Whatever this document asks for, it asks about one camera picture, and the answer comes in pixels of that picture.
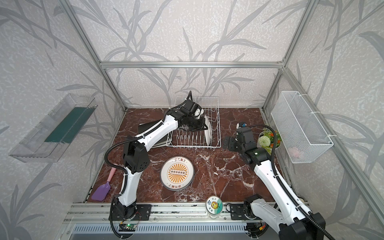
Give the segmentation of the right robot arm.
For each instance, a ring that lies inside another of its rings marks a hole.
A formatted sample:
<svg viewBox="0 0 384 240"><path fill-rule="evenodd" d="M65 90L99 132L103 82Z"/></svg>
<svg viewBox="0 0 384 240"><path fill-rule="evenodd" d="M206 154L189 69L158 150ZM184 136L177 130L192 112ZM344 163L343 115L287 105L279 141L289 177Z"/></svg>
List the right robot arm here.
<svg viewBox="0 0 384 240"><path fill-rule="evenodd" d="M260 195L244 201L244 213L248 219L259 218L272 228L281 240L333 239L326 231L326 222L320 213L314 214L293 192L275 164L275 151L268 153L259 148L246 123L236 126L234 137L225 137L223 148L238 153L245 164L262 180L274 198L277 208L270 206Z"/></svg>

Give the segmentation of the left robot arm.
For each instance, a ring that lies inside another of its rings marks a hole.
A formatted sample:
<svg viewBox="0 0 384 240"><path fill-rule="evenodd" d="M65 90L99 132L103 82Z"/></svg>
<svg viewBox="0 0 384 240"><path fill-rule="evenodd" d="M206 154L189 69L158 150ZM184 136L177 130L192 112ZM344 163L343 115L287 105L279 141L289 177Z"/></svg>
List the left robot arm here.
<svg viewBox="0 0 384 240"><path fill-rule="evenodd" d="M208 129L205 111L193 100L192 92L189 92L181 104L168 109L154 126L135 137L113 145L105 152L106 165L124 173L122 188L112 199L110 216L116 214L121 220L134 217L137 211L139 181L142 172L150 164L148 152L155 143L176 129L186 132L200 132ZM112 150L119 146L124 147L122 166L113 164L108 159Z"/></svg>

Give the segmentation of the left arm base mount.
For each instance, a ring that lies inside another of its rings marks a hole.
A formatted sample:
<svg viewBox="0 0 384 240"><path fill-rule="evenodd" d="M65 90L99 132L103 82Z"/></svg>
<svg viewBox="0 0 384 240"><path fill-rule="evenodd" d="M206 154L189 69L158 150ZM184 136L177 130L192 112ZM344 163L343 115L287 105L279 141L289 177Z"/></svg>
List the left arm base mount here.
<svg viewBox="0 0 384 240"><path fill-rule="evenodd" d="M119 215L116 207L112 210L112 214L109 216L109 220L112 221L148 221L151 215L151 204L138 204L135 206L134 214L130 218L123 218Z"/></svg>

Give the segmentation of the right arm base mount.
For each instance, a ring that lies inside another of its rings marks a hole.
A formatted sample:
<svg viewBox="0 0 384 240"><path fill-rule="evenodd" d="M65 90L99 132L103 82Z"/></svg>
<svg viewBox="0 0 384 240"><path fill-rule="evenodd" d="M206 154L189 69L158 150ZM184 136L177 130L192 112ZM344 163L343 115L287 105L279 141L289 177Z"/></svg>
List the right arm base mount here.
<svg viewBox="0 0 384 240"><path fill-rule="evenodd" d="M233 221L262 221L258 217L247 217L244 209L244 204L227 203L226 210L231 215Z"/></svg>

